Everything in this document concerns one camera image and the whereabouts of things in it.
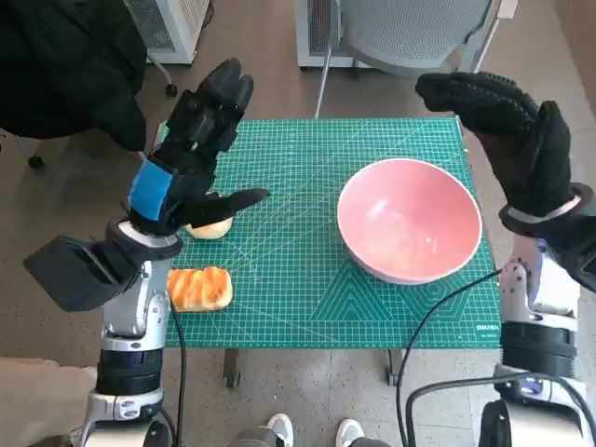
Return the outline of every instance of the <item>cutting mat grid lines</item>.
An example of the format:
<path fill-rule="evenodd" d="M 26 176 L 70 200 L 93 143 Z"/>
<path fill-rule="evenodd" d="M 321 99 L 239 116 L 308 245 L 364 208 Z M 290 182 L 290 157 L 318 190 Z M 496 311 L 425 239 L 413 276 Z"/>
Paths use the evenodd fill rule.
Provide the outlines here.
<path fill-rule="evenodd" d="M 186 343 L 403 347 L 440 298 L 493 271 L 485 238 L 466 267 L 422 286 L 387 284 L 350 260 L 337 228 L 341 190 L 359 169 L 397 156 L 440 166 L 475 195 L 454 118 L 243 121 L 220 156 L 213 190 L 263 187 L 271 197 L 239 214 L 222 239 L 180 233 L 174 267 L 218 265 L 234 283 L 224 311 L 182 315 Z M 488 281 L 440 309 L 418 346 L 497 347 L 498 336 L 498 289 Z M 170 324 L 168 345 L 176 343 Z"/>

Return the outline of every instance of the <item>shoe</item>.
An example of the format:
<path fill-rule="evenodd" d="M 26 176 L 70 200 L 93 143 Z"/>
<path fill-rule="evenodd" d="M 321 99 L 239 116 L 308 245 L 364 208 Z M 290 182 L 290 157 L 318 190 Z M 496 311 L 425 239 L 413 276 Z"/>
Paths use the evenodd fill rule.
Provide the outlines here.
<path fill-rule="evenodd" d="M 335 436 L 335 447 L 348 447 L 358 438 L 364 438 L 364 430 L 354 419 L 344 419 Z"/>
<path fill-rule="evenodd" d="M 283 440 L 285 447 L 293 447 L 294 430 L 291 427 L 291 420 L 288 415 L 280 413 L 269 419 L 267 427 L 271 428 L 278 437 Z"/>

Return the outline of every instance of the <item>table leg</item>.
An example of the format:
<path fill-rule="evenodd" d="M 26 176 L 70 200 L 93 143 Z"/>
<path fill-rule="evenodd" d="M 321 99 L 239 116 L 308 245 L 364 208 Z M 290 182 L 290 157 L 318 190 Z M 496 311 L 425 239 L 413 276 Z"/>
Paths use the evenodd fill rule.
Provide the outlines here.
<path fill-rule="evenodd" d="M 387 354 L 389 355 L 389 366 L 387 367 L 387 384 L 389 386 L 397 386 L 401 361 L 403 360 L 401 349 L 388 349 Z"/>
<path fill-rule="evenodd" d="M 238 354 L 237 349 L 226 349 L 223 353 L 223 384 L 226 388 L 234 389 L 240 385 Z"/>

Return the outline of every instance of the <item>black robotic glove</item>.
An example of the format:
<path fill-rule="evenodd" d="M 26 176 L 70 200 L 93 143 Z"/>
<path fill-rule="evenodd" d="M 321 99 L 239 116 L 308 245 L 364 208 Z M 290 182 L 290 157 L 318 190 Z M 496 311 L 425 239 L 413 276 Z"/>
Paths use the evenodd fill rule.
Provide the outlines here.
<path fill-rule="evenodd" d="M 252 78 L 241 71 L 238 60 L 224 61 L 179 99 L 166 139 L 143 163 L 130 190 L 129 218 L 143 232 L 167 236 L 185 224 L 214 224 L 268 196 L 264 189 L 209 193 L 218 154 L 234 142 L 251 99 Z"/>
<path fill-rule="evenodd" d="M 512 208 L 542 217 L 573 197 L 571 136 L 556 102 L 538 109 L 515 82 L 487 73 L 423 74 L 416 92 L 477 136 Z"/>

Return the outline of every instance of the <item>pink bowl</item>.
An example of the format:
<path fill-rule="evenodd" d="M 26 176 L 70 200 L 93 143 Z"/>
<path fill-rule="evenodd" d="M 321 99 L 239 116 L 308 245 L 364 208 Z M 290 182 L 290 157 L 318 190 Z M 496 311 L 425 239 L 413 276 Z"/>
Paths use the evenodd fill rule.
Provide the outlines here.
<path fill-rule="evenodd" d="M 392 158 L 358 171 L 337 206 L 345 244 L 369 273 L 423 284 L 467 264 L 481 242 L 476 201 L 449 172 Z"/>

